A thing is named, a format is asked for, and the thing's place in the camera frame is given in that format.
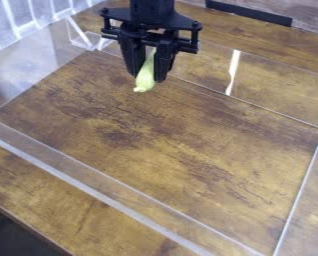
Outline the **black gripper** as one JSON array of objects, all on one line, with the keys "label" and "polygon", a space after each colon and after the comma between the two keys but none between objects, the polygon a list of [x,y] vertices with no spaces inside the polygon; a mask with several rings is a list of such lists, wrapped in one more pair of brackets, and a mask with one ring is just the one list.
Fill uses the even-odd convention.
[{"label": "black gripper", "polygon": [[123,8],[99,11],[102,36],[119,40],[128,73],[136,77],[146,61],[146,46],[156,47],[154,78],[167,78],[176,51],[196,53],[202,23],[175,10],[175,0],[130,0]]}]

